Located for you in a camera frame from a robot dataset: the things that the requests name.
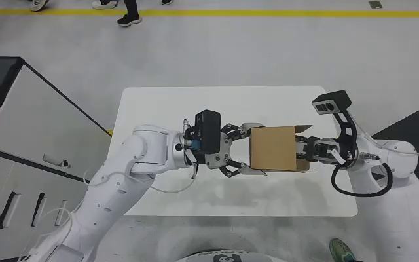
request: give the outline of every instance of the white tabletop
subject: white tabletop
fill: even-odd
[[[154,124],[182,130],[183,119],[193,125],[205,109],[221,114],[221,126],[231,122],[260,122],[266,126],[312,124],[304,136],[337,137],[331,115],[318,115],[311,101],[325,91],[320,86],[127,88],[121,98],[109,155],[135,126]],[[235,141],[232,158],[249,163],[248,140]],[[268,176],[239,175],[226,178],[219,170],[201,165],[196,183],[178,194],[149,189],[125,215],[163,216],[335,216],[357,214],[355,198],[331,186],[334,166],[312,163],[312,173],[278,172]],[[191,169],[158,175],[154,186],[177,190],[191,181]],[[351,191],[345,171],[337,184]]]

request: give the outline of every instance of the black shoe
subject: black shoe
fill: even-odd
[[[162,0],[162,5],[170,5],[173,3],[173,0]]]
[[[128,16],[127,14],[124,15],[123,18],[121,18],[120,20],[118,20],[118,25],[120,26],[131,26],[132,24],[138,24],[141,23],[142,18],[140,16],[132,18],[130,16]]]

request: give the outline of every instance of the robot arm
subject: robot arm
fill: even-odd
[[[393,174],[398,180],[406,180],[413,174],[418,155],[411,144],[374,141],[366,134],[357,135],[355,122],[346,110],[351,101],[345,91],[321,95],[312,103],[319,114],[332,113],[336,117],[341,133],[336,139],[296,136],[296,158],[335,165],[332,185],[339,192],[355,197],[377,197],[390,189]],[[155,176],[165,171],[192,165],[197,171],[198,164],[205,164],[209,169],[220,169],[229,178],[238,174],[266,175],[262,170],[234,161],[230,155],[233,141],[249,137],[252,128],[262,126],[246,123],[221,128],[220,114],[205,110],[195,116],[194,126],[185,121],[183,132],[149,125],[137,127],[119,152],[109,157],[94,175],[83,202],[71,213],[71,219],[33,249],[29,261],[93,261],[107,231],[141,199]],[[388,147],[399,147],[411,155],[400,155]],[[383,162],[387,163],[388,175],[385,190],[357,194],[342,191],[334,183],[341,168],[371,176],[371,168]]]
[[[147,192],[155,175],[191,166],[181,139],[180,132],[156,126],[136,128],[94,175],[71,220],[30,252],[29,261],[94,261],[102,238]]]

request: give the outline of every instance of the black pants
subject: black pants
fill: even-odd
[[[138,18],[137,0],[124,0],[128,15],[132,18]]]

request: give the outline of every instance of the cardboard box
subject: cardboard box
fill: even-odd
[[[252,128],[250,135],[250,166],[260,170],[303,172],[310,163],[297,159],[295,134],[311,126],[281,126]]]

